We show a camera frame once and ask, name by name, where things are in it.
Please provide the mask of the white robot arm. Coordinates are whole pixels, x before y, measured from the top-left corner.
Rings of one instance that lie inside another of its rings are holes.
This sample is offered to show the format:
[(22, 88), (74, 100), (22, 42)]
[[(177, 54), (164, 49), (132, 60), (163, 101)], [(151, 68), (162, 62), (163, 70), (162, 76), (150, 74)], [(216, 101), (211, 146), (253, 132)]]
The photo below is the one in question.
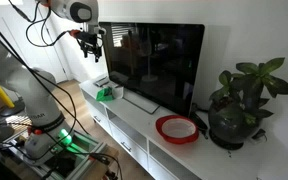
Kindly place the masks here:
[(24, 144), (24, 161), (44, 164), (72, 144), (75, 132), (52, 97), (54, 76), (45, 70), (24, 68), (20, 57), (0, 40), (0, 85), (17, 92), (31, 120), (31, 133)]

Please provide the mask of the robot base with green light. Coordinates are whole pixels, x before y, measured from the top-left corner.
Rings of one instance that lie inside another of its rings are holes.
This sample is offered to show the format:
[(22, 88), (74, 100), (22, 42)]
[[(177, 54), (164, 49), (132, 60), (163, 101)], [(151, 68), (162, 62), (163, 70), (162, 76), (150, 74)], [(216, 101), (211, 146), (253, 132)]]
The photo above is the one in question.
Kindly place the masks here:
[(82, 180), (85, 177), (105, 176), (110, 160), (104, 151), (107, 145), (96, 141), (89, 135), (75, 131), (70, 136), (64, 131), (60, 137), (59, 147), (54, 147), (50, 153), (52, 157), (43, 164), (30, 160), (26, 150), (19, 145), (28, 137), (26, 131), (21, 131), (3, 142), (18, 159), (28, 165), (43, 180)]

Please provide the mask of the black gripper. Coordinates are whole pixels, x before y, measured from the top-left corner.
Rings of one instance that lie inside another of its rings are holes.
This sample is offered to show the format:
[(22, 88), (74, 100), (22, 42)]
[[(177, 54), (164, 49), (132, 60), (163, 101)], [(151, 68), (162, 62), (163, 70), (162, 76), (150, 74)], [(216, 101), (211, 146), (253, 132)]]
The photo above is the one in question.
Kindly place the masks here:
[(102, 56), (102, 51), (97, 43), (97, 35), (80, 31), (76, 34), (76, 39), (80, 49), (83, 51), (84, 58), (87, 58), (89, 54), (94, 54), (95, 63), (98, 63), (99, 58)]

